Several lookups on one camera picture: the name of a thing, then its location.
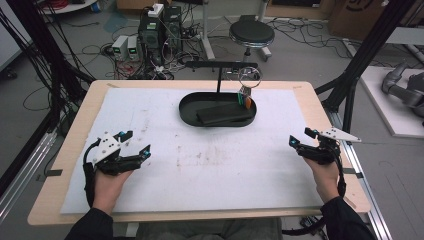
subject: hand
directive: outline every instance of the hand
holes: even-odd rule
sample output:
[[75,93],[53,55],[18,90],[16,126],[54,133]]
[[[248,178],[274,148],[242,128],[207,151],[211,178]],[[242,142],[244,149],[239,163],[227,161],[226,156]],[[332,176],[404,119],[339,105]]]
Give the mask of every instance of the hand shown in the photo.
[[110,215],[115,207],[116,201],[121,194],[122,187],[125,181],[132,174],[133,171],[128,171],[119,174],[118,176],[111,176],[96,172],[95,189],[94,189],[94,202],[93,208],[102,210]]
[[331,199],[338,197],[337,179],[339,176],[339,169],[335,162],[327,165],[319,165],[317,162],[307,158],[303,158],[305,162],[311,167],[314,174],[315,183],[317,184],[317,192],[324,203]]

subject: power supply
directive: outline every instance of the power supply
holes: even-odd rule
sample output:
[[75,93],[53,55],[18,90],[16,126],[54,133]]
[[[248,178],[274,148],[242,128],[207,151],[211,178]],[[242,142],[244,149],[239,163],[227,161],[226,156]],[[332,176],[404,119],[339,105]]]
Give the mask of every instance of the power supply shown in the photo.
[[137,36],[128,37],[128,54],[131,61],[140,60],[141,47]]
[[128,57],[128,36],[119,36],[112,45],[113,54],[118,61],[125,61]]

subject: metal stand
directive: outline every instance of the metal stand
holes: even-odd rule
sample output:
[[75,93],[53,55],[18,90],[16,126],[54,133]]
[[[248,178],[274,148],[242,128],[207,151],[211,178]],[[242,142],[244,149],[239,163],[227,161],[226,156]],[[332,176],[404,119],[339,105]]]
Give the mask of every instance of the metal stand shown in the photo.
[[209,0],[203,0],[203,32],[200,33],[200,37],[208,60],[214,60],[215,55],[208,39],[208,4]]
[[414,2],[414,0],[390,1],[346,70],[338,78],[315,89],[317,95],[333,89],[330,96],[322,102],[323,107],[330,112],[337,112],[346,98],[343,131],[350,132],[355,89],[360,76]]
[[208,68],[219,68],[218,74],[218,84],[216,87],[216,93],[220,93],[221,91],[221,81],[222,81],[222,69],[223,68],[231,68],[231,69],[242,69],[245,67],[253,67],[257,68],[257,63],[250,62],[207,62],[207,61],[187,61],[185,64],[186,67],[192,68],[193,71],[196,68],[208,67]]
[[[262,0],[261,6],[259,7],[258,21],[264,22],[264,16],[266,11],[266,6],[268,5],[268,0]],[[260,53],[262,54],[265,62],[268,61],[268,58],[272,56],[271,51],[268,47],[261,48]]]

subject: black stool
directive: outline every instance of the black stool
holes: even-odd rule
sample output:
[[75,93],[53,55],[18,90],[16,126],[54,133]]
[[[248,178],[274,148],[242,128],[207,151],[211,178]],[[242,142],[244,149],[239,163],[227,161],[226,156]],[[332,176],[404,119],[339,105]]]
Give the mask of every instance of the black stool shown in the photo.
[[251,48],[264,48],[274,41],[274,37],[274,30],[270,26],[255,20],[241,20],[230,27],[231,40],[246,47],[243,62],[247,62]]

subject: concrete floor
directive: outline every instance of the concrete floor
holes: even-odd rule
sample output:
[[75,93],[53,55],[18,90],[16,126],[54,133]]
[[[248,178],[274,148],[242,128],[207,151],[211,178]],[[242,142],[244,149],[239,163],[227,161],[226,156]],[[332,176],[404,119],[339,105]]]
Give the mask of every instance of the concrete floor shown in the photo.
[[[112,79],[108,74],[113,71],[108,59],[103,56],[82,54],[82,52],[96,51],[95,46],[110,43],[113,38],[121,34],[136,33],[137,16],[122,14],[113,7],[109,7],[99,14],[91,13],[86,9],[60,15],[60,19],[74,25],[99,23],[85,27],[72,27],[65,24],[63,29],[74,52],[79,53],[78,57],[82,63],[86,63],[86,68],[97,79]],[[211,38],[213,51],[219,61],[242,59],[244,48],[226,37],[229,26],[224,18],[210,20],[210,29],[217,27],[211,36],[225,36],[225,38]],[[308,81],[314,87],[318,87],[338,77],[350,62],[347,50],[338,41],[330,42],[334,47],[312,47],[293,40],[294,38],[303,41],[299,28],[293,32],[289,31],[287,26],[280,26],[279,29],[285,33],[276,31],[275,41],[269,47],[273,56],[267,62],[263,62],[255,53],[251,56],[251,61],[259,64],[263,79],[266,81]],[[323,39],[332,38],[327,33],[325,22],[309,25],[308,30],[310,34],[306,31],[306,25],[302,28],[305,39],[309,42],[318,40],[312,35],[320,34]],[[69,51],[63,48],[63,42],[57,41],[62,51],[68,53]],[[377,61],[372,64],[379,65],[382,62],[386,66],[394,66],[406,60],[411,66],[423,67],[400,49],[399,46],[385,46],[376,56]],[[20,56],[11,66],[18,73],[18,78],[14,80],[2,78],[0,81],[0,104],[3,110],[0,129],[4,135],[0,140],[2,156],[0,174],[4,173],[47,113],[46,110],[40,110],[47,106],[47,91],[42,89],[29,96],[31,92],[43,85],[37,80],[35,71],[28,60]],[[217,79],[217,72],[212,72],[210,69],[198,69],[196,72],[183,69],[174,75],[175,79]],[[24,101],[27,108],[37,111],[25,109]],[[360,83],[357,86],[351,133],[363,139],[362,143],[354,144],[355,151],[392,238],[424,239],[424,229],[421,227],[424,224],[424,210],[419,207],[424,205],[424,190],[419,184],[422,181],[421,169],[424,167],[424,161],[422,161],[424,140],[391,136]],[[47,161],[53,157],[62,140],[63,137],[58,138],[52,151],[0,225],[2,239],[61,239],[66,236],[71,226],[34,227],[28,225],[26,221],[43,184],[36,178],[42,175]],[[297,223],[297,218],[287,218],[283,225],[285,228],[296,228]],[[125,226],[122,224],[116,224],[115,228],[117,235],[125,231]],[[319,237],[286,237],[285,239],[319,239]]]

